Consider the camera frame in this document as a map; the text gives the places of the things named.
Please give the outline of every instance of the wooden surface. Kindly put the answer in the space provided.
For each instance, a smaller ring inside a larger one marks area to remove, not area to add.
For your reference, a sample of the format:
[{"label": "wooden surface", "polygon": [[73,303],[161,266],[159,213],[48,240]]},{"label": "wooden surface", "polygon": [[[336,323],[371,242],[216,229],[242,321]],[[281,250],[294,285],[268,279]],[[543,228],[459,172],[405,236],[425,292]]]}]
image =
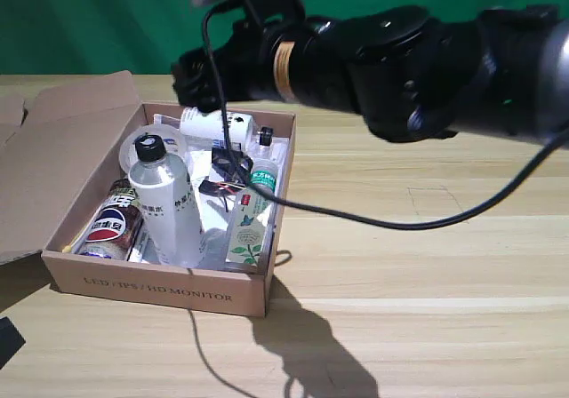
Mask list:
[{"label": "wooden surface", "polygon": [[[0,94],[72,79],[0,76]],[[170,77],[136,80],[143,99],[174,100]],[[358,117],[277,107],[298,112],[289,196],[383,219],[464,210],[537,149],[469,135],[393,146]],[[0,311],[28,342],[0,396],[566,398],[568,161],[434,232],[287,210],[279,250],[293,258],[264,320],[62,295],[37,259],[0,268]]]}]

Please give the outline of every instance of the green backdrop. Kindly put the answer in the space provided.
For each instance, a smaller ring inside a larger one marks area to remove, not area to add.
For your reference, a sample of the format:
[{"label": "green backdrop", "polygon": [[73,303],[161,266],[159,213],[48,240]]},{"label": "green backdrop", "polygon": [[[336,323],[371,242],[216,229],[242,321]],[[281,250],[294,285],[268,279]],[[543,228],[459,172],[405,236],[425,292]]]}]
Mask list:
[{"label": "green backdrop", "polygon": [[[523,7],[569,0],[303,0],[308,13],[340,18],[421,4],[443,20],[465,20],[488,6]],[[129,69],[168,73],[201,44],[203,9],[188,0],[0,0],[0,73],[87,74]],[[222,43],[229,20],[212,24]]]}]

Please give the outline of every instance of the cardboard box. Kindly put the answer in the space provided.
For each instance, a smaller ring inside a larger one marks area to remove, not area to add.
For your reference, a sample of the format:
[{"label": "cardboard box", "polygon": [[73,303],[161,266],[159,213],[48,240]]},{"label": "cardboard box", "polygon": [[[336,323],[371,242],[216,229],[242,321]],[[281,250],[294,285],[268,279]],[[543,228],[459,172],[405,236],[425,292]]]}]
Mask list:
[{"label": "cardboard box", "polygon": [[0,151],[24,122],[24,102],[24,98],[19,94],[0,98]]},{"label": "cardboard box", "polygon": [[[25,125],[0,151],[0,258],[42,252],[60,291],[195,310],[263,316],[283,207],[276,208],[268,265],[257,275],[185,269],[60,253],[121,178],[118,150],[154,114],[182,107],[141,103],[124,71],[41,92]],[[279,194],[293,161],[295,118],[246,111],[290,138]]]}]

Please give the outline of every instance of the robotic arm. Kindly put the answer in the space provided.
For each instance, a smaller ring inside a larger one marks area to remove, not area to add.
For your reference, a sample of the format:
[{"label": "robotic arm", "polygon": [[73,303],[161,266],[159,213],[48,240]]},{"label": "robotic arm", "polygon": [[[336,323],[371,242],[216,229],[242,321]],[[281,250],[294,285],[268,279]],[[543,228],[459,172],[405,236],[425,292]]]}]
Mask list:
[{"label": "robotic arm", "polygon": [[[307,17],[301,0],[214,8],[245,12],[214,53],[227,101],[350,112],[396,143],[468,131],[542,144],[569,124],[569,20],[554,5],[457,23],[415,5],[349,20]],[[181,105],[220,108],[204,49],[184,53],[172,75]]]}]

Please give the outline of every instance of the soda can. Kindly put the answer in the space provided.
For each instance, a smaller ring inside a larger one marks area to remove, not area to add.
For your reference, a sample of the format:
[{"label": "soda can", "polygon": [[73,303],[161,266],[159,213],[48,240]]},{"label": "soda can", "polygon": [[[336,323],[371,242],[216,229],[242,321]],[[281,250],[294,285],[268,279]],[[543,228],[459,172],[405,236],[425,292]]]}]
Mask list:
[{"label": "soda can", "polygon": [[136,193],[128,179],[113,183],[78,254],[126,260],[142,222]]}]

